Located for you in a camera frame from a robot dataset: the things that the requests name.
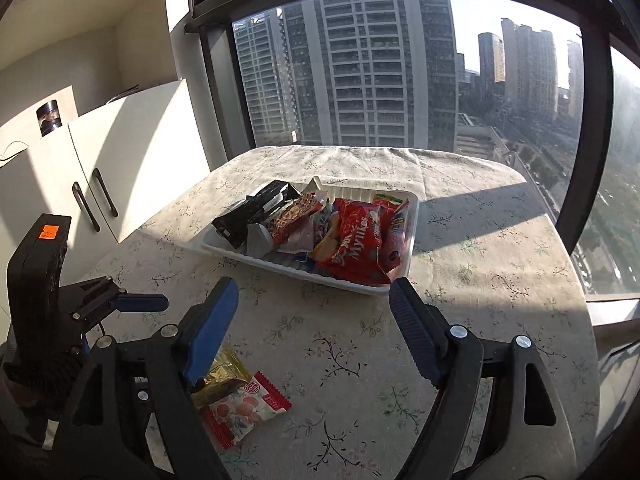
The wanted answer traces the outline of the black patterned snack bag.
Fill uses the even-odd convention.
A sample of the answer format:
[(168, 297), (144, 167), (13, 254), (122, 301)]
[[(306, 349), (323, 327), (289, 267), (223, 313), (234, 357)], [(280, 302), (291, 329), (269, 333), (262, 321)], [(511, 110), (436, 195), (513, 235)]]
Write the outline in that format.
[(270, 214), (297, 200), (300, 193), (291, 183), (272, 180), (256, 193), (247, 195), (239, 205), (212, 221), (217, 233), (233, 248), (240, 248), (247, 240), (248, 226), (264, 222)]

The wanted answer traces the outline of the small red white packet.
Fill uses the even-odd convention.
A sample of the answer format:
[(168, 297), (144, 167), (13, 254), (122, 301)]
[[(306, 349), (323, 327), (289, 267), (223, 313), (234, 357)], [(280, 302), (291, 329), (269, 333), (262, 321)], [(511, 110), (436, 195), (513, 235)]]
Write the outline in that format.
[(265, 376), (256, 372), (228, 396), (208, 404), (200, 414), (224, 450), (239, 444), (257, 425), (292, 408), (288, 398)]

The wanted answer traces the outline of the pink cartoon snack packet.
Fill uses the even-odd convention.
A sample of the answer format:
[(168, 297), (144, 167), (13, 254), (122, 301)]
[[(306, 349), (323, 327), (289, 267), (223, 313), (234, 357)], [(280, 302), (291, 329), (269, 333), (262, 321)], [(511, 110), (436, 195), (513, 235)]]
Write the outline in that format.
[(401, 264), (405, 251), (409, 201), (376, 194), (373, 203), (381, 207), (382, 246), (378, 262), (385, 273), (390, 273)]

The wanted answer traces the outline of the red heart cookie packet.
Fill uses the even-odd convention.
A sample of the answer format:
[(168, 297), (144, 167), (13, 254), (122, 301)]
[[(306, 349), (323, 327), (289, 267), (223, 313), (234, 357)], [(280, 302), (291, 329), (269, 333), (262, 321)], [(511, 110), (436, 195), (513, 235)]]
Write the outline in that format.
[(305, 192), (278, 212), (267, 224), (273, 243), (284, 244), (308, 218), (324, 207), (326, 192)]

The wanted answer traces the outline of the gold foil packet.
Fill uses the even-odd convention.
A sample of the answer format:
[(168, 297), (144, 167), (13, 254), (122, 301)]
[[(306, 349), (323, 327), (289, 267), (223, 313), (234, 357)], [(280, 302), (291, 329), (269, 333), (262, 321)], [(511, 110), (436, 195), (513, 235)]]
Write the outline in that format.
[(208, 372), (191, 388), (191, 400), (197, 410), (225, 398), (250, 381), (247, 370), (230, 344), (221, 345)]

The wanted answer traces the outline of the dark photo on cabinet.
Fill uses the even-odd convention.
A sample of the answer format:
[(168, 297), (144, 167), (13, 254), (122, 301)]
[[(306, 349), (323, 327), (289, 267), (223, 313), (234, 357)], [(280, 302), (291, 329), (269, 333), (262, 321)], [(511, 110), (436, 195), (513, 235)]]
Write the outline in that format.
[(42, 136), (47, 136), (49, 133), (55, 129), (61, 128), (63, 125), (57, 100), (51, 100), (43, 103), (37, 108), (36, 114)]

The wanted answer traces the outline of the white plastic tray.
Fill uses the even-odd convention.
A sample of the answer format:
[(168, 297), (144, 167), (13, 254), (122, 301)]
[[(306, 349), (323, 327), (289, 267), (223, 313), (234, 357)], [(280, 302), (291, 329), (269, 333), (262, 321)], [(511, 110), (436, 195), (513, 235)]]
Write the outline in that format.
[(274, 180), (215, 218), (201, 245), (292, 278), (385, 295), (409, 273), (418, 205), (408, 191)]

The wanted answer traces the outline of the red Mylikes snack bag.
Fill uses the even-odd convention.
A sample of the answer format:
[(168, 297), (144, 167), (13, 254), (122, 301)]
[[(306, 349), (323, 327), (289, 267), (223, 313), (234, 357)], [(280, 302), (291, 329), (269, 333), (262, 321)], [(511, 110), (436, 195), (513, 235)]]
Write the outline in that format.
[(378, 262), (382, 246), (381, 207), (347, 198), (337, 198), (333, 205), (340, 214), (337, 251), (316, 267), (338, 280), (374, 287), (390, 284)]

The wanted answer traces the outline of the white cabinet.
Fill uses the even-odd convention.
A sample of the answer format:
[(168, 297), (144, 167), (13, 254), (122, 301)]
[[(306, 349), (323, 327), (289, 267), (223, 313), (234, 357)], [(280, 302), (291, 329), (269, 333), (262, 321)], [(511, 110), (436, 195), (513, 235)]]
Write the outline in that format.
[[(181, 64), (189, 0), (14, 0), (1, 20), (1, 255), (44, 212), (70, 217), (66, 282), (81, 278), (209, 162)], [(36, 110), (57, 100), (62, 127)], [(92, 176), (98, 167), (119, 211)], [(78, 181), (101, 227), (72, 193)]]

